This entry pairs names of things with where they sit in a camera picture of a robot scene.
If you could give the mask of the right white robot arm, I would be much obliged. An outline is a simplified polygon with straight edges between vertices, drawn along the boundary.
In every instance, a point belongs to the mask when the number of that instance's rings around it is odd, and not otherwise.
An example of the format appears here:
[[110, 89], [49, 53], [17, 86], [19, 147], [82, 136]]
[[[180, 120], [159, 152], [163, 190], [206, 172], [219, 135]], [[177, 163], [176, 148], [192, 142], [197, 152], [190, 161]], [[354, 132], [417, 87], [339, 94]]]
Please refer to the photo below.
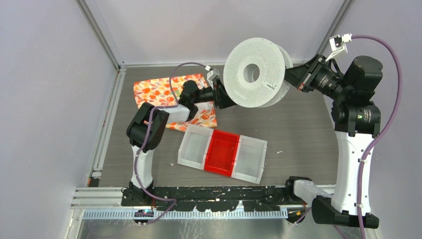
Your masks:
[[370, 143], [380, 134], [381, 113], [371, 101], [382, 79], [382, 63], [369, 56], [353, 59], [345, 73], [335, 60], [316, 55], [285, 71], [285, 80], [298, 90], [313, 90], [332, 99], [331, 117], [338, 143], [338, 168], [333, 194], [308, 177], [291, 176], [284, 198], [307, 203], [317, 224], [376, 229], [379, 219], [369, 205]]

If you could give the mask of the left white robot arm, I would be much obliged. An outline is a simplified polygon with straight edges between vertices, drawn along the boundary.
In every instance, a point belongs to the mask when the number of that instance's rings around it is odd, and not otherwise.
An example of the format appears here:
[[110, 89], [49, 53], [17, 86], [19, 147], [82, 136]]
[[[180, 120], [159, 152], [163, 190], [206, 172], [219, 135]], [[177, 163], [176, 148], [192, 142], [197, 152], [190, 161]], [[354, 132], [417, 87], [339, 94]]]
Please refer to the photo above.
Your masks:
[[133, 199], [139, 205], [147, 206], [155, 197], [150, 188], [153, 184], [152, 160], [166, 126], [174, 122], [193, 122], [199, 113], [200, 103], [214, 103], [219, 109], [236, 105], [220, 79], [214, 81], [213, 87], [204, 88], [188, 80], [183, 84], [175, 105], [143, 103], [130, 122], [126, 130], [133, 150], [133, 175], [129, 189], [134, 192]]

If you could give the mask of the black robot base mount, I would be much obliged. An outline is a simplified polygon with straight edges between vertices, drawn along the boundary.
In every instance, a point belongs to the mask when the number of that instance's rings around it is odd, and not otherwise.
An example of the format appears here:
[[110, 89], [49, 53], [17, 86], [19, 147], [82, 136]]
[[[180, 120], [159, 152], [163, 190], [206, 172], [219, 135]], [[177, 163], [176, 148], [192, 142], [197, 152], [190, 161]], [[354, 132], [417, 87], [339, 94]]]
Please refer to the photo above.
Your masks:
[[135, 186], [123, 187], [122, 206], [150, 206], [159, 211], [205, 212], [234, 211], [242, 205], [246, 212], [271, 212], [279, 206], [305, 202], [284, 186], [193, 186], [149, 187], [147, 192]]

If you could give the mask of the white perforated cable spool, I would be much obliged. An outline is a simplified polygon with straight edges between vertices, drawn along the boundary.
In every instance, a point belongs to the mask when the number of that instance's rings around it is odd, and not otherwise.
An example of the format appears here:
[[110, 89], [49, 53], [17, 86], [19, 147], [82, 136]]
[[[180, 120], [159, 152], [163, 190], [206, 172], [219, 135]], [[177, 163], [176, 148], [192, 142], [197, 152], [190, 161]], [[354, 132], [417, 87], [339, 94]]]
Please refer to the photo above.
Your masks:
[[229, 54], [223, 70], [228, 96], [245, 108], [266, 108], [279, 102], [290, 85], [284, 80], [293, 67], [289, 54], [265, 38], [250, 38]]

